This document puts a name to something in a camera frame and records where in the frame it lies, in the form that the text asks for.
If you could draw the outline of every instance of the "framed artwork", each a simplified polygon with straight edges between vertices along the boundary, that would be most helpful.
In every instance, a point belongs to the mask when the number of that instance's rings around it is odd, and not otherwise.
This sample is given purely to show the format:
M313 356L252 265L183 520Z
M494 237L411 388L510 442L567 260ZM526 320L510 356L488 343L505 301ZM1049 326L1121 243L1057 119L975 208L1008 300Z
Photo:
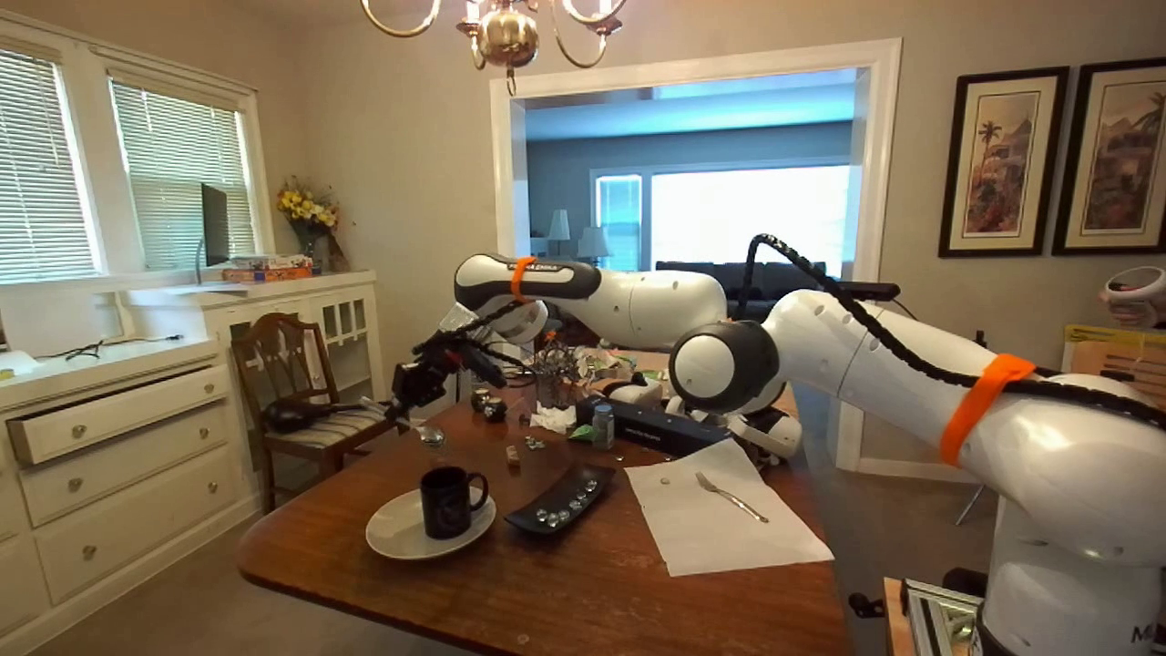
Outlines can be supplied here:
M955 85L940 260L1041 252L1069 66Z
M1081 66L1057 254L1166 248L1166 57Z

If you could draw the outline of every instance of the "doorway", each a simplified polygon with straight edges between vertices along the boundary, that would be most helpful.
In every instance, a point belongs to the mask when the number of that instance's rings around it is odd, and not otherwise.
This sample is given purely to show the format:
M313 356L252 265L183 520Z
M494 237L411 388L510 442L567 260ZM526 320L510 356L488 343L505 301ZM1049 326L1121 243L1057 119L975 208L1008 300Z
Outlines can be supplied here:
M845 265L845 272L859 282L879 282L899 39L539 73L539 77L519 77L515 95L505 91L505 80L492 80L492 158L494 158L492 167L494 167L494 237L498 237L494 248L505 254L531 252L528 160L526 160L526 111L531 101L652 91L652 86L707 85L707 80L825 73L825 68L855 73L859 95L855 95L855 119L854 119L854 151L859 158L855 158L855 182L848 201L848 208L855 210L855 232L854 232L854 261ZM864 425L864 412L830 400L827 435L835 445L835 463L842 469L859 469L859 425Z

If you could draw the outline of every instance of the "white saucer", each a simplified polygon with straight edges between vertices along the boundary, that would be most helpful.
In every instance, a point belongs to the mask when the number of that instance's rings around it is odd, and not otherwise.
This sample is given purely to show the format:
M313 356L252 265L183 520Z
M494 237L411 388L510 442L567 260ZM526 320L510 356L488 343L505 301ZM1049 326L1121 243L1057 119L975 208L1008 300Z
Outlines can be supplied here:
M363 542L394 563L431 563L431 559L445 559L454 553L464 546L471 546L474 538L481 538L492 526L494 526L494 498L488 496L474 519L471 530L464 537L451 538L431 538L426 537L426 519L424 519L424 496L411 488L391 502L381 502L367 526L363 526Z

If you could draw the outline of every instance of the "black cable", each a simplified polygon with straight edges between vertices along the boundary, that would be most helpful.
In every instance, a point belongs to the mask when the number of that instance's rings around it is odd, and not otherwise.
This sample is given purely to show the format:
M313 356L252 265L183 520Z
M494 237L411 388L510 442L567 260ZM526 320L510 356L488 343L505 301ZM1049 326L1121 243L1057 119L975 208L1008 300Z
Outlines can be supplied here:
M909 367L952 382L952 388L973 388L975 376L961 376L961 373L947 373L935 367L928 362L922 362L913 350L909 350L894 333L884 333L855 300L848 300L835 276L827 276L825 271L818 271L797 248L792 248L788 242L773 237L773 232L758 232L749 242L749 252L758 243L768 243L773 252L780 252L782 260L792 260L797 271L807 271L827 295L838 300L838 307L855 316L888 352L898 352ZM1069 400L1069 406L1081 406L1081 408L1099 408L1111 414L1127 414L1147 425L1166 429L1166 412L1132 400L1132 396L1119 396L1119 393L1103 393L1103 389L1090 389L1090 388L1069 388L1069 382L1049 382L1049 380L1012 380L1005 382L1003 393L1023 393L1023 396L1049 396L1049 400Z

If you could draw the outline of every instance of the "black mug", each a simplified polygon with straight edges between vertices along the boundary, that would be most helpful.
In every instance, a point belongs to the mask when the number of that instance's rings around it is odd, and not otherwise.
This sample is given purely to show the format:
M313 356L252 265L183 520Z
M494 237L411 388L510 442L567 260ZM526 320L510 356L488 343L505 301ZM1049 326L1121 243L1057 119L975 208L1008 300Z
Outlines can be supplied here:
M474 510L488 498L488 482L479 469L435 467L424 473L424 519L431 538L464 537L474 520Z

